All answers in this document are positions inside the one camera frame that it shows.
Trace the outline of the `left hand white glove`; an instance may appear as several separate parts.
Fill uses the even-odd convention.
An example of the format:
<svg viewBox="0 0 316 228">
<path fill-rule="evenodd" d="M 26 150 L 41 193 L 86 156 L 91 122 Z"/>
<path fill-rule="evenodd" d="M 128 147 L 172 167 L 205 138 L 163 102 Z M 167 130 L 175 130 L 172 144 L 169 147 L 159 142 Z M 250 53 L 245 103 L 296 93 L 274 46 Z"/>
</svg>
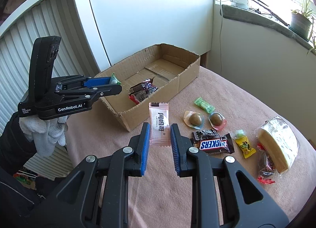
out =
<svg viewBox="0 0 316 228">
<path fill-rule="evenodd" d="M 66 145 L 65 132 L 68 116 L 48 121 L 40 119 L 37 115 L 19 118 L 20 128 L 28 141 L 33 141 L 40 156 L 51 156 L 58 144 Z"/>
</svg>

